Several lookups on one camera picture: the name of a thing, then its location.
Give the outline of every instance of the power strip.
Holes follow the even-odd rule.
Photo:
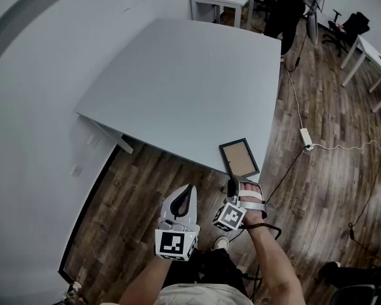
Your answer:
[[[309,135],[309,131],[307,129],[300,129],[299,132],[300,132],[302,141],[304,142],[305,150],[311,151],[314,148],[314,146],[313,146],[311,136]]]

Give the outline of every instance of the white shoe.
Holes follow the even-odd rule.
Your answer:
[[[218,250],[219,248],[224,248],[226,251],[229,249],[229,239],[226,236],[217,238],[212,250]]]

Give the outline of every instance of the white cable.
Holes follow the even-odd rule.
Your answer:
[[[365,142],[360,148],[359,148],[359,147],[345,148],[345,147],[342,147],[341,145],[337,145],[336,147],[333,147],[333,148],[327,148],[327,147],[322,146],[322,145],[319,145],[319,144],[313,144],[313,145],[314,145],[314,146],[322,147],[323,149],[326,149],[326,150],[334,150],[334,149],[336,149],[336,148],[342,148],[342,149],[344,149],[344,150],[352,150],[352,149],[362,150],[362,148],[364,148],[365,145],[372,144],[373,142],[378,146],[378,149],[381,151],[381,147],[380,147],[380,145],[379,145],[378,142],[375,141],[375,140],[371,140],[370,142]]]
[[[299,113],[299,102],[298,102],[298,98],[297,98],[297,93],[295,91],[295,86],[293,85],[293,82],[292,82],[292,79],[291,79],[291,76],[290,76],[290,72],[287,70],[286,67],[285,67],[285,69],[286,69],[286,73],[288,74],[288,77],[290,79],[290,82],[292,84],[293,94],[295,95],[295,100],[297,100],[297,107],[298,107],[298,115],[299,115],[300,127],[303,129],[304,125],[302,124],[302,118],[300,117],[300,113]]]

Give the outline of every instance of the white table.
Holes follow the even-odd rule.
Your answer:
[[[190,0],[191,7],[192,7],[192,20],[197,20],[197,15],[198,15],[197,4],[206,3],[206,4],[212,4],[216,6],[215,16],[218,23],[220,22],[220,7],[221,6],[234,8],[236,10],[236,15],[234,17],[234,26],[236,28],[240,28],[241,9],[248,2],[250,2],[250,4],[248,7],[247,30],[250,31],[251,18],[253,16],[253,9],[254,9],[254,0]]]
[[[351,77],[356,73],[359,66],[363,63],[365,58],[368,58],[371,62],[373,62],[373,65],[378,69],[378,71],[381,72],[381,54],[369,43],[367,42],[363,37],[360,35],[357,37],[356,42],[353,44],[349,54],[347,54],[346,58],[344,59],[341,69],[344,69],[344,67],[349,62],[350,58],[352,57],[354,51],[356,48],[359,47],[363,53],[357,60],[356,64],[354,65],[353,69],[351,69],[350,73],[347,75],[347,77],[344,79],[344,82],[342,83],[342,86],[345,87]],[[374,91],[374,89],[381,83],[381,77],[380,79],[368,90],[370,93]],[[376,106],[373,107],[372,111],[373,113],[377,112],[381,108],[381,101],[378,102]]]
[[[246,138],[261,170],[280,51],[280,41],[247,30],[157,19],[106,67],[75,111],[128,153],[133,149],[115,131],[221,172],[227,170],[219,145]]]

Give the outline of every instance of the hand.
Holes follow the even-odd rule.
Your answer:
[[[240,182],[240,190],[247,190],[247,191],[255,191],[262,194],[262,191],[259,186],[256,186],[254,184],[250,183],[242,183]],[[245,202],[254,202],[254,203],[260,203],[261,200],[254,198],[253,196],[241,196],[241,201]],[[264,222],[262,218],[262,211],[260,210],[248,210],[246,214],[244,215],[243,222],[246,226],[251,226],[254,224],[261,224]]]

